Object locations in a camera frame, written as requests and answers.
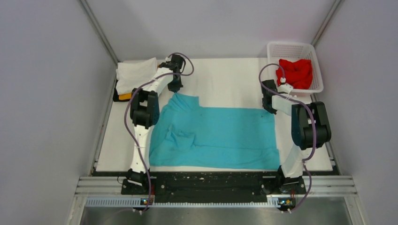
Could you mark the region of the turquoise t-shirt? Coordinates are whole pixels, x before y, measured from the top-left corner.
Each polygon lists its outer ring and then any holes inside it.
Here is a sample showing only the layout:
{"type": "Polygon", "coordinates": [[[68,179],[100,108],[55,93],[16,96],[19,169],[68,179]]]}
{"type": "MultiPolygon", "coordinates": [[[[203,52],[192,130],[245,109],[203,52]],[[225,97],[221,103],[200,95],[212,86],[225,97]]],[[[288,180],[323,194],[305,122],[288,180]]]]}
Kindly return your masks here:
{"type": "Polygon", "coordinates": [[[174,94],[154,126],[152,166],[277,170],[275,118],[263,109],[202,107],[174,94]]]}

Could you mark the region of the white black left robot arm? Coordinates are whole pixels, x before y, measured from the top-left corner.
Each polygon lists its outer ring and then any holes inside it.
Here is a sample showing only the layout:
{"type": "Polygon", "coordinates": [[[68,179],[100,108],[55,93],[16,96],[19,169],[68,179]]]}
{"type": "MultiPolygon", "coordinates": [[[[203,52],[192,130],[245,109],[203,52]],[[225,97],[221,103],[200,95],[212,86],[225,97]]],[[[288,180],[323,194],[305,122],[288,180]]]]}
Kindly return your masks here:
{"type": "Polygon", "coordinates": [[[153,77],[131,92],[124,124],[133,139],[134,148],[132,162],[123,181],[123,194],[152,193],[148,153],[151,133],[160,116],[159,95],[164,89],[176,93],[183,87],[181,77],[185,66],[186,58],[181,53],[173,53],[157,66],[153,77]]]}

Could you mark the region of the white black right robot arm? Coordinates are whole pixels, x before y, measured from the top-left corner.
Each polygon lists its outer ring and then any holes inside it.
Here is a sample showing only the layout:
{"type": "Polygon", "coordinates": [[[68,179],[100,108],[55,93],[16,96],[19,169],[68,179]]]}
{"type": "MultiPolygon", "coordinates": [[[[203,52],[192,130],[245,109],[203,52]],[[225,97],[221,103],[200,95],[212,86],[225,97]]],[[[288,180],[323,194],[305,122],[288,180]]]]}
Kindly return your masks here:
{"type": "Polygon", "coordinates": [[[283,194],[298,193],[303,187],[306,161],[317,148],[331,139],[331,129],[323,102],[305,104],[288,93],[278,92],[274,80],[261,81],[262,106],[271,114],[284,113],[291,119],[293,146],[277,170],[275,189],[283,194]]]}

